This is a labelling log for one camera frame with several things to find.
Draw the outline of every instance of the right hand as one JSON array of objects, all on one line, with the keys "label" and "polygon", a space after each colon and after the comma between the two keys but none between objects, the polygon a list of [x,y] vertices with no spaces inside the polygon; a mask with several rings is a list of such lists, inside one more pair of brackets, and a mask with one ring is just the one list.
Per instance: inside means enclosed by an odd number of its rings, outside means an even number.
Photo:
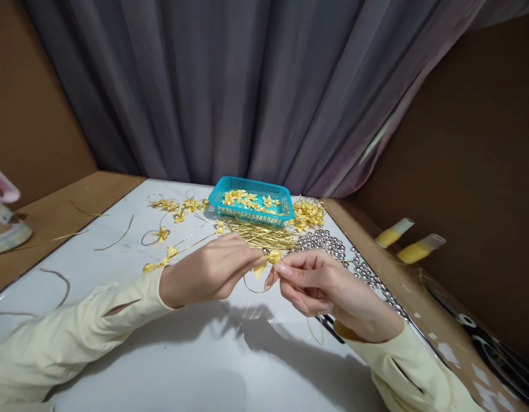
[{"label": "right hand", "polygon": [[404,329],[396,312],[323,250],[287,255],[275,264],[265,285],[278,277],[282,296],[299,312],[308,317],[331,313],[366,342],[386,342]]}]

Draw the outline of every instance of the blue plastic basket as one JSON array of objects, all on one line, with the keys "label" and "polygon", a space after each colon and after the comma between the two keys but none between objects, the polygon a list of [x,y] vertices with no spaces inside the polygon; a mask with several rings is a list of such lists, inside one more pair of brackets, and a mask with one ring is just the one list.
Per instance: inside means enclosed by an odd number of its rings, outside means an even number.
[{"label": "blue plastic basket", "polygon": [[[223,204],[224,194],[231,190],[245,190],[247,193],[256,194],[257,202],[261,206],[263,206],[263,196],[270,196],[273,200],[279,200],[280,204],[276,208],[277,215],[244,209],[237,205]],[[281,226],[285,221],[293,219],[293,216],[295,216],[291,195],[285,187],[235,176],[223,176],[220,178],[209,196],[209,203],[215,206],[215,210],[220,216],[232,216],[274,226]]]}]

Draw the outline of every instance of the sleeve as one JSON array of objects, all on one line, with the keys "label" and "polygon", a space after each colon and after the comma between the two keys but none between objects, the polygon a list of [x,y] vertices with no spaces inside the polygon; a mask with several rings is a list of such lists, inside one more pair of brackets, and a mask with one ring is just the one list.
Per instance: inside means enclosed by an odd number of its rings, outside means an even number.
[{"label": "sleeve", "polygon": [[335,321],[334,329],[368,364],[391,412],[483,412],[452,371],[437,361],[406,324],[385,343],[364,343]]},{"label": "sleeve", "polygon": [[[122,344],[131,332],[174,309],[161,300],[163,267],[126,286],[95,289],[81,303],[23,323],[0,341],[0,404],[40,402],[57,384]],[[110,310],[129,304],[117,314]]]}]

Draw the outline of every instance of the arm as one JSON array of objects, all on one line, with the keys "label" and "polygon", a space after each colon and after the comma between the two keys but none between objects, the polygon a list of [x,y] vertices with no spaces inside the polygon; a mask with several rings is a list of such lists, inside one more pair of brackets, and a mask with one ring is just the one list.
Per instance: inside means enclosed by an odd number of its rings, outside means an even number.
[{"label": "arm", "polygon": [[[81,303],[27,322],[0,341],[0,403],[39,402],[133,330],[171,312],[159,294],[164,268],[127,286],[103,286]],[[122,310],[111,316],[115,308]]]},{"label": "arm", "polygon": [[227,298],[262,256],[230,233],[174,266],[99,287],[75,306],[24,323],[0,341],[0,404],[40,402],[138,327],[186,304]]},{"label": "arm", "polygon": [[398,314],[325,252],[288,255],[267,284],[278,277],[282,295],[305,316],[335,316],[336,333],[372,369],[392,412],[482,411]]}]

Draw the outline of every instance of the yellow bottle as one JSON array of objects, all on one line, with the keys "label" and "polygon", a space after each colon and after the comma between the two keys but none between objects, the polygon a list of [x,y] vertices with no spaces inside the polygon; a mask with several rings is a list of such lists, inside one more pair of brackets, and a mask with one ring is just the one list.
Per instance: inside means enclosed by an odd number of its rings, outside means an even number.
[{"label": "yellow bottle", "polygon": [[426,258],[434,249],[438,249],[446,243],[446,240],[439,235],[429,235],[418,242],[402,249],[398,252],[398,258],[407,264],[415,263]]},{"label": "yellow bottle", "polygon": [[375,243],[377,243],[377,245],[382,247],[383,249],[388,248],[395,241],[397,241],[406,230],[413,226],[413,223],[413,220],[408,219],[407,217],[403,218],[393,227],[388,228],[382,234],[377,236],[377,238],[375,239]]}]

